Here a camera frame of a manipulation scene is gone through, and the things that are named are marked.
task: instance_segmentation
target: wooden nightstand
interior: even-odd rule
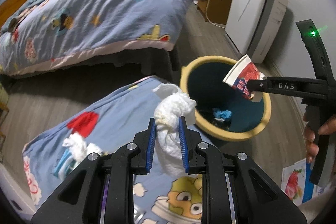
[[[198,0],[197,10],[199,10],[204,17],[205,21],[208,21],[205,16],[205,9],[209,0]],[[208,7],[208,18],[213,23],[226,25],[227,17],[231,7],[232,0],[210,0]]]

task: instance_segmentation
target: blue blanket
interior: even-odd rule
[[[170,51],[191,2],[29,0],[14,14],[31,8],[17,29],[0,35],[0,73],[55,70],[125,49]]]
[[[115,152],[131,142],[137,132],[147,129],[160,102],[152,90],[160,83],[156,77],[149,77],[122,87],[26,145],[24,167],[37,208],[61,183],[53,173],[66,152],[63,140],[77,131],[87,143],[95,143],[105,152]],[[210,142],[203,135],[202,139]],[[146,212],[143,219],[148,221],[144,223],[201,223],[201,187],[200,177],[173,178],[164,174],[155,153],[151,173],[135,179],[134,203],[139,212]],[[188,200],[177,197],[185,192],[190,193]]]

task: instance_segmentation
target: hand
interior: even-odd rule
[[[306,114],[303,115],[303,120],[307,121]],[[329,135],[336,131],[336,115],[332,115],[330,119],[320,127],[319,135]],[[313,158],[318,154],[319,147],[314,144],[315,133],[306,126],[304,129],[304,137],[306,138],[307,162],[311,163]]]

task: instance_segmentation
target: metal screw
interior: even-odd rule
[[[246,160],[247,159],[247,155],[244,152],[240,152],[238,153],[238,159],[240,160]]]
[[[209,147],[209,145],[205,142],[201,142],[198,144],[198,147],[201,149],[207,149]]]
[[[129,143],[126,147],[128,150],[134,150],[137,148],[137,145],[135,143]]]
[[[88,159],[89,160],[96,160],[98,158],[98,155],[96,153],[91,153],[89,156],[88,156]]]

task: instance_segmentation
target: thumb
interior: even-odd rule
[[[336,131],[336,115],[332,115],[319,129],[319,135],[329,135]]]

